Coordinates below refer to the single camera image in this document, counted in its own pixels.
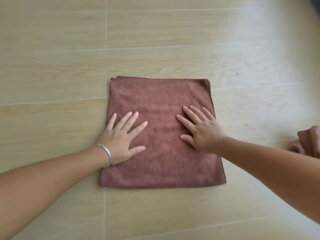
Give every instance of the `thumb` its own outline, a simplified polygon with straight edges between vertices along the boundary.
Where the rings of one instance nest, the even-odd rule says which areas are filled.
[[[190,135],[181,135],[180,136],[181,140],[184,140],[186,142],[188,142],[189,144],[191,144],[194,148],[196,148],[196,143],[194,141],[194,138]]]
[[[131,148],[131,149],[128,150],[128,157],[129,157],[129,158],[130,158],[130,157],[133,157],[134,155],[136,155],[136,154],[144,151],[145,149],[146,149],[146,147],[143,146],[143,145],[140,145],[140,146],[136,146],[136,147],[134,147],[134,148]]]

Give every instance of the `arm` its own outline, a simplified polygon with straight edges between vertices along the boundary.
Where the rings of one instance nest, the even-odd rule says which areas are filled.
[[[129,149],[132,139],[147,125],[144,122],[127,133],[138,113],[131,115],[127,113],[113,128],[114,114],[99,139],[98,143],[110,151],[113,165],[145,149],[144,146]],[[108,162],[107,153],[93,147],[0,174],[0,240],[12,238],[74,184]]]
[[[320,223],[320,160],[228,137],[213,115],[190,106],[183,110],[194,122],[177,119],[193,134],[180,138],[196,149],[214,153],[244,169],[285,202]]]

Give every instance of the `brown towel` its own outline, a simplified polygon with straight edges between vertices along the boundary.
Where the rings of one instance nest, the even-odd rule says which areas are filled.
[[[320,128],[312,126],[310,129],[298,132],[299,139],[292,142],[289,150],[310,157],[320,159]]]
[[[103,169],[100,185],[122,189],[209,187],[226,183],[221,158],[200,153],[182,141],[191,134],[177,119],[182,107],[205,107],[213,115],[210,82],[207,79],[111,79],[107,121],[117,121],[127,112],[139,112],[132,129],[143,121],[147,127],[131,142],[130,148],[146,150],[118,165]]]

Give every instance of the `hand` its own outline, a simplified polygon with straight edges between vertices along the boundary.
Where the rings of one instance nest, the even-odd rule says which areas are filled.
[[[228,138],[228,136],[224,133],[214,116],[206,108],[202,108],[203,112],[201,112],[194,106],[190,106],[190,109],[184,106],[183,111],[194,124],[181,115],[177,115],[177,119],[191,131],[193,137],[181,135],[180,138],[190,143],[199,151],[215,153],[220,143]]]
[[[132,116],[131,115],[132,112],[127,113],[113,128],[117,117],[117,114],[113,114],[106,126],[105,131],[98,141],[98,144],[104,145],[109,150],[112,159],[112,165],[122,163],[146,149],[142,145],[129,149],[130,142],[147,125],[147,121],[144,121],[130,133],[128,133],[131,126],[136,121],[139,113],[135,112]]]

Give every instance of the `bangle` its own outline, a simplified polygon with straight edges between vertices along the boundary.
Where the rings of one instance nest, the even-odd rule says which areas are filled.
[[[96,147],[101,147],[101,148],[102,148],[103,150],[105,150],[105,151],[106,151],[106,153],[108,154],[108,157],[109,157],[109,163],[108,163],[108,165],[104,166],[103,168],[107,168],[107,167],[109,167],[109,166],[111,165],[111,154],[110,154],[110,152],[109,152],[108,148],[106,148],[104,145],[101,145],[101,144],[96,145]]]

